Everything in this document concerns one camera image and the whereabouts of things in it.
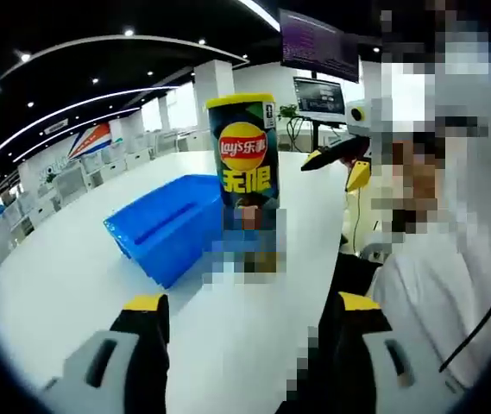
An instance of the desk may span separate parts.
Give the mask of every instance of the desk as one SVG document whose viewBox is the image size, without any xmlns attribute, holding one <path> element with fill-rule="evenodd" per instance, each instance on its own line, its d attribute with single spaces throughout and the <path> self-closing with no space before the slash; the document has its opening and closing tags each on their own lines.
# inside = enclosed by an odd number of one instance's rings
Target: desk
<svg viewBox="0 0 491 414">
<path fill-rule="evenodd" d="M 346 168 L 301 172 L 306 154 L 280 153 L 286 271 L 236 282 L 233 264 L 209 285 L 183 276 L 171 305 L 167 412 L 273 414 L 324 308 L 343 224 Z M 0 330 L 37 386 L 124 304 L 160 290 L 118 250 L 102 221 L 187 173 L 214 173 L 212 152 L 168 154 L 115 177 L 46 220 L 2 264 Z"/>
</svg>

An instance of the ceiling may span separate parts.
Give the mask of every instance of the ceiling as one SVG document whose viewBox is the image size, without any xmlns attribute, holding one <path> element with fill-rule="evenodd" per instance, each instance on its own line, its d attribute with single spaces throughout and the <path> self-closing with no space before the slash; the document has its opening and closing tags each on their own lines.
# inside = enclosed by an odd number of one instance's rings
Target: ceiling
<svg viewBox="0 0 491 414">
<path fill-rule="evenodd" d="M 315 17 L 346 32 L 379 37 L 378 19 L 374 18 L 379 14 L 373 12 L 370 0 L 349 4 L 324 0 L 256 2 L 276 18 L 281 7 Z M 123 37 L 61 48 L 32 58 L 2 77 L 21 62 L 20 53 L 36 54 L 92 36 L 122 35 L 126 28 L 134 29 L 136 35 L 163 36 L 195 45 L 199 39 L 205 39 L 207 46 L 237 57 L 197 46 Z M 361 54 L 367 53 L 368 59 L 375 59 L 370 50 L 370 47 L 361 49 Z M 65 0 L 55 8 L 43 0 L 3 3 L 0 12 L 0 144 L 30 123 L 68 105 L 117 91 L 181 85 L 192 80 L 192 68 L 201 63 L 216 58 L 240 64 L 243 60 L 239 57 L 244 54 L 248 55 L 251 65 L 280 60 L 280 38 L 277 31 L 238 0 L 162 3 Z M 163 82 L 183 68 L 187 69 L 180 76 Z M 99 81 L 93 84 L 93 78 Z M 164 93 L 150 92 L 147 100 Z M 30 128 L 0 150 L 0 175 L 16 170 L 17 163 L 12 160 L 43 141 L 45 137 L 39 133 L 44 128 L 66 118 L 67 128 L 70 128 L 110 114 L 123 109 L 136 95 L 79 106 Z M 34 103 L 32 108 L 27 106 L 29 102 Z"/>
</svg>

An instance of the ceiling light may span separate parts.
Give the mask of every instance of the ceiling light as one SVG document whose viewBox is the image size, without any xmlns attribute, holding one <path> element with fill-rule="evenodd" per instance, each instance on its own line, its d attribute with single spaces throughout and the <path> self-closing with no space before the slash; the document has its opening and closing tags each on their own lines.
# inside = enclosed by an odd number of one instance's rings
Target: ceiling light
<svg viewBox="0 0 491 414">
<path fill-rule="evenodd" d="M 99 121 L 100 119 L 104 119 L 104 118 L 107 118 L 107 117 L 109 117 L 109 116 L 114 116 L 114 115 L 116 115 L 116 114 L 123 114 L 123 113 L 125 113 L 125 112 L 130 112 L 130 111 L 132 111 L 132 110 L 138 110 L 138 109 L 139 109 L 139 108 L 130 108 L 129 110 L 119 110 L 118 112 L 114 112 L 114 113 L 112 113 L 112 114 L 103 115 L 103 116 L 100 116 L 100 117 L 98 117 L 98 118 L 91 119 L 90 121 L 86 121 L 86 122 L 79 123 L 78 125 L 75 125 L 74 127 L 70 127 L 69 129 L 65 129 L 64 131 L 61 131 L 61 132 L 59 132 L 59 133 L 57 133 L 57 134 L 55 134 L 55 135 L 50 136 L 49 138 L 47 138 L 46 140 L 44 140 L 44 141 L 40 142 L 39 144 L 34 145 L 34 146 L 33 146 L 32 148 L 30 148 L 28 151 L 26 151 L 26 152 L 22 153 L 22 154 L 21 154 L 21 155 L 19 155 L 17 158 L 15 158 L 15 159 L 13 160 L 13 162 L 17 162 L 18 160 L 20 160 L 20 159 L 21 159 L 21 157 L 24 157 L 26 154 L 28 154 L 28 153 L 30 153 L 30 152 L 32 152 L 32 151 L 34 151 L 35 149 L 37 149 L 39 146 L 41 146 L 41 145 L 45 144 L 46 142 L 50 142 L 51 140 L 53 140 L 53 139 L 57 138 L 58 136 L 63 135 L 65 132 L 69 132 L 69 131 L 75 130 L 76 128 L 80 128 L 80 127 L 82 127 L 82 126 L 84 126 L 84 125 L 87 125 L 88 123 L 92 123 L 92 122 L 95 122 L 95 121 Z"/>
<path fill-rule="evenodd" d="M 0 151 L 6 145 L 8 145 L 10 142 L 12 142 L 17 136 L 23 134 L 24 132 L 28 131 L 32 127 L 38 125 L 40 122 L 44 122 L 47 119 L 49 119 L 49 118 L 51 118 L 53 116 L 57 116 L 58 114 L 62 114 L 63 112 L 65 112 L 67 110 L 72 110 L 74 108 L 78 108 L 79 106 L 86 105 L 86 104 L 89 104 L 91 102 L 96 102 L 96 101 L 99 101 L 101 99 L 107 99 L 109 97 L 118 97 L 118 96 L 121 96 L 121 95 L 129 95 L 131 93 L 138 93 L 138 92 L 166 91 L 166 90 L 172 90 L 172 89 L 176 89 L 176 86 L 152 86 L 150 88 L 130 89 L 128 91 L 113 92 L 113 93 L 109 93 L 107 95 L 101 95 L 99 97 L 93 97 L 93 98 L 90 98 L 90 99 L 86 99 L 85 101 L 73 103 L 72 105 L 66 106 L 65 108 L 61 108 L 60 110 L 56 110 L 55 112 L 52 112 L 51 114 L 48 114 L 46 116 L 43 116 L 42 118 L 40 118 L 40 119 L 38 119 L 38 120 L 30 123 L 29 125 L 27 125 L 23 129 L 19 129 L 12 136 L 10 136 L 7 140 L 5 140 L 4 142 L 2 142 L 0 144 Z"/>
<path fill-rule="evenodd" d="M 262 20 L 272 26 L 278 32 L 280 31 L 280 24 L 276 19 L 268 14 L 261 6 L 255 3 L 253 0 L 238 0 L 240 3 L 247 6 L 253 13 L 257 14 Z"/>
</svg>

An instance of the person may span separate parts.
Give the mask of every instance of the person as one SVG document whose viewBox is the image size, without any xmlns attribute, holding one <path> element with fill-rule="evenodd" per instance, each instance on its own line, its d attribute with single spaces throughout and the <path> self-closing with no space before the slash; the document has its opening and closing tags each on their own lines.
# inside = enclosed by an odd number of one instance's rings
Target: person
<svg viewBox="0 0 491 414">
<path fill-rule="evenodd" d="M 381 267 L 342 254 L 336 266 L 337 290 L 369 295 L 393 329 L 414 321 L 441 362 L 491 308 L 491 44 L 451 24 L 431 92 L 410 97 L 432 122 L 402 118 L 373 139 L 381 175 L 401 183 L 380 200 L 393 206 L 393 253 Z M 471 387 L 490 359 L 491 316 L 447 370 Z"/>
</svg>

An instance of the blue plastic bin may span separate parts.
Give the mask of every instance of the blue plastic bin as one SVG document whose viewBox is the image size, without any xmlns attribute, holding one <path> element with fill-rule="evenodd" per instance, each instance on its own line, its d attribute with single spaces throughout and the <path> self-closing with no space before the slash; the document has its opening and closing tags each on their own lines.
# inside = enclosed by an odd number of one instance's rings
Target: blue plastic bin
<svg viewBox="0 0 491 414">
<path fill-rule="evenodd" d="M 222 234 L 217 176 L 185 175 L 104 220 L 123 253 L 169 288 Z"/>
</svg>

